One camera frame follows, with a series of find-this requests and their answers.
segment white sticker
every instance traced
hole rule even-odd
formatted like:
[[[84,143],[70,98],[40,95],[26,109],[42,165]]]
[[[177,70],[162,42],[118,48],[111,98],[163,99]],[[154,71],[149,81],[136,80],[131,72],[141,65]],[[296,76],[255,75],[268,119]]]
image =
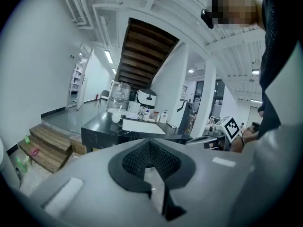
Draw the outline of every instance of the white sticker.
[[[236,165],[236,162],[234,162],[234,161],[225,160],[225,159],[222,159],[219,157],[215,157],[213,159],[213,162],[218,163],[220,165],[228,166],[228,167],[235,167],[235,165]]]

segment person's hand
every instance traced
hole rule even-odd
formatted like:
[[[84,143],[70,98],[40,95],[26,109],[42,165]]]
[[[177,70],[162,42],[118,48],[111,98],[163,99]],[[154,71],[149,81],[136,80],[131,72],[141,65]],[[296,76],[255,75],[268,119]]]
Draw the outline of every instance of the person's hand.
[[[240,136],[238,136],[237,138],[235,138],[235,140],[232,142],[231,145],[231,152],[238,152],[241,153],[242,150],[244,148],[244,144],[242,139],[240,138]]]

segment person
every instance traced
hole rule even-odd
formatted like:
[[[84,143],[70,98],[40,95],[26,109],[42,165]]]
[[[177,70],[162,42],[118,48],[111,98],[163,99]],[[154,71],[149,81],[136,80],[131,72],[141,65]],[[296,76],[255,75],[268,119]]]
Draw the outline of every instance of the person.
[[[212,0],[211,17],[224,26],[251,26],[257,24],[265,30],[265,52],[262,56],[259,83],[262,88],[262,123],[259,131],[250,137],[261,138],[267,131],[281,124],[265,91],[273,82],[299,41],[300,31],[290,29],[296,18],[301,0]]]
[[[252,141],[252,138],[255,138],[255,134],[258,133],[260,128],[260,124],[256,123],[256,122],[252,122],[251,126],[249,126],[248,128],[246,128],[243,133],[242,133],[242,137],[241,136],[237,136],[237,138],[234,139],[234,141],[231,144],[231,152],[238,152],[241,153],[244,145],[246,142]]]
[[[258,108],[258,113],[259,113],[260,117],[263,118],[264,111],[263,111],[262,106]]]
[[[244,123],[242,123],[242,124],[241,124],[241,127],[240,127],[240,131],[243,133],[244,130],[245,130],[245,128],[244,128]]]

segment white cup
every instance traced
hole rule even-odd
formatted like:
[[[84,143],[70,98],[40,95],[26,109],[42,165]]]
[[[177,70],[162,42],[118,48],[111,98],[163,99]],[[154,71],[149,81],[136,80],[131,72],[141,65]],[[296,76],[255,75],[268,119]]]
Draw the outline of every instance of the white cup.
[[[120,113],[113,113],[112,121],[114,123],[118,123],[121,120],[121,114]]]

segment black countertop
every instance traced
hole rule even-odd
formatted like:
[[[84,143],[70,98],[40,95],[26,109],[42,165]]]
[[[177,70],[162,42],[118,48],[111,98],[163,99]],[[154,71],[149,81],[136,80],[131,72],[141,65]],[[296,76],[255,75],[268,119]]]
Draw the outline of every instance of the black countertop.
[[[87,148],[107,148],[130,140],[145,138],[160,138],[183,144],[192,139],[184,131],[178,128],[173,129],[166,123],[155,122],[166,134],[124,131],[122,129],[123,118],[119,123],[114,123],[112,113],[98,114],[81,127],[82,144]]]

